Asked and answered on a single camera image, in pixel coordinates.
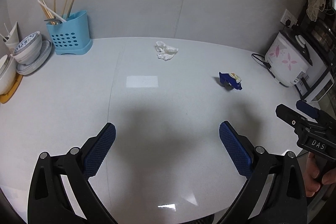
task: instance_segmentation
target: rice cooker lid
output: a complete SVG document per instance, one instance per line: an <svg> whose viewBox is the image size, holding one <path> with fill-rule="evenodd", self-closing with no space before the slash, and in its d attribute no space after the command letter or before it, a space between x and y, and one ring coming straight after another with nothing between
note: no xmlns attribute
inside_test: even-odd
<svg viewBox="0 0 336 224"><path fill-rule="evenodd" d="M307 46L305 45L304 48L302 48L295 39L295 36L299 34L290 28L285 28L284 30L280 30L279 32L290 42L290 44L293 45L293 47L302 55L302 57L312 66L313 62L310 59L310 54Z"/></svg>

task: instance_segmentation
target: wall outlet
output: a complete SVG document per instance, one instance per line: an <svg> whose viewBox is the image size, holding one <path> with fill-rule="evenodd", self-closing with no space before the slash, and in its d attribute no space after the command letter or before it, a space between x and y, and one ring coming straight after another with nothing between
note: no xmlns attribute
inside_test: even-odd
<svg viewBox="0 0 336 224"><path fill-rule="evenodd" d="M295 18L295 16L293 16L291 12L286 9L284 14L282 15L280 22L284 25L287 25L286 24L287 20L290 20L289 27L292 27L297 22L297 19Z"/></svg>

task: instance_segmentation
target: white rice cooker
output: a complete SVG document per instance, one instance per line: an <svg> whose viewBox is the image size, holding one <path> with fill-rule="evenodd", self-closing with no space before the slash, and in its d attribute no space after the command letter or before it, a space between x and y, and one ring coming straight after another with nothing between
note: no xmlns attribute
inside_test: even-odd
<svg viewBox="0 0 336 224"><path fill-rule="evenodd" d="M285 86L297 84L312 66L305 39L291 30L280 30L265 55L275 80Z"/></svg>

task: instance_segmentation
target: finger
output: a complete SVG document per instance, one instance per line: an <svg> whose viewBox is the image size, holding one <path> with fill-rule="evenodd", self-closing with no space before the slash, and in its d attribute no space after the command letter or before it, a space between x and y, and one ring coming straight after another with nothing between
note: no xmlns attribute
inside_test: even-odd
<svg viewBox="0 0 336 224"><path fill-rule="evenodd" d="M306 190L306 197L307 198L311 198L314 194L315 194L315 192L310 192L310 191Z"/></svg>
<svg viewBox="0 0 336 224"><path fill-rule="evenodd" d="M315 181L307 172L303 173L303 181L306 192L317 192L321 184Z"/></svg>
<svg viewBox="0 0 336 224"><path fill-rule="evenodd" d="M316 165L315 155L309 152L307 163L306 163L306 171L311 177L316 179L320 174L320 169Z"/></svg>
<svg viewBox="0 0 336 224"><path fill-rule="evenodd" d="M329 185L336 182L336 168L328 171L322 178L324 185Z"/></svg>

